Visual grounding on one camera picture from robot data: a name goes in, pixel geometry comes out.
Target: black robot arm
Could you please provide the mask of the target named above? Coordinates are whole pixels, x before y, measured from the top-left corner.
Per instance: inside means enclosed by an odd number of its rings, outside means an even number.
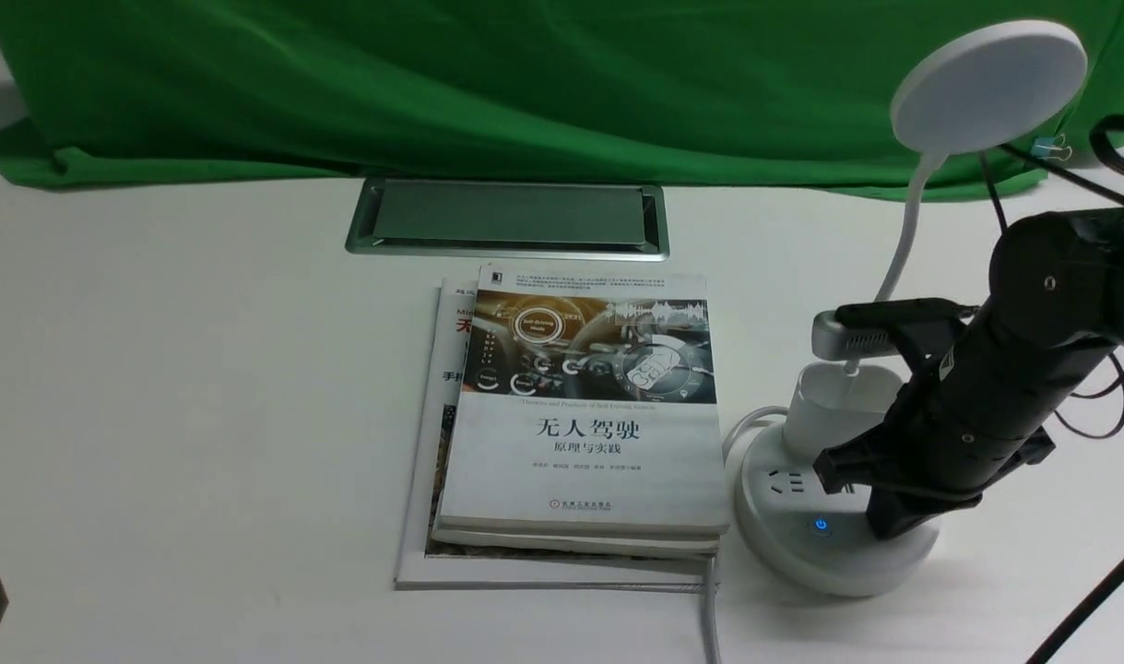
[[[1124,207],[1021,219],[996,244],[988,284],[968,325],[933,299],[836,310],[845,327],[889,333],[912,370],[881,425],[814,464],[827,492],[872,486],[878,538],[975,507],[1054,448],[1043,421],[1124,345]]]

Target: book stack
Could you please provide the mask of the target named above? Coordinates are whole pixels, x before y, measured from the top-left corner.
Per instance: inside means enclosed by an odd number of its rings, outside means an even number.
[[[704,278],[439,295],[398,588],[700,588],[729,525]]]

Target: binder clip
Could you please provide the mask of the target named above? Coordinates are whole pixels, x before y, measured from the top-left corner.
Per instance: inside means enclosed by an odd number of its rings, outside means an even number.
[[[1034,139],[1033,147],[1030,147],[1030,155],[1039,160],[1064,162],[1075,156],[1075,148],[1067,146],[1064,134],[1041,136]]]

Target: power strip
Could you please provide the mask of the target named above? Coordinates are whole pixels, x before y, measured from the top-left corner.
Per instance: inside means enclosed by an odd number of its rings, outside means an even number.
[[[812,467],[788,454],[782,426],[772,425],[746,449],[734,508],[747,545],[778,572],[818,592],[869,597],[901,584],[937,539],[936,522],[874,538],[864,519],[869,495],[868,486],[826,494]]]

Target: white desk surface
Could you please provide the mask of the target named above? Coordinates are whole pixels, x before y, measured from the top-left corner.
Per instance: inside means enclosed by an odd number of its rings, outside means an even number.
[[[689,595],[390,591],[435,286],[482,261],[347,254],[359,188],[0,179],[0,664],[700,662]],[[726,429],[786,403],[816,311],[873,293],[901,207],[665,197],[671,260],[595,267],[708,274]],[[1098,202],[1048,182],[1005,208]],[[982,301],[996,235],[987,202],[924,206],[899,294]],[[1118,403],[1066,410],[1105,430]],[[732,533],[725,662],[1021,662],[1124,554],[1124,433],[1051,429],[878,600],[790,588]],[[1124,588],[1059,660],[1102,661]]]

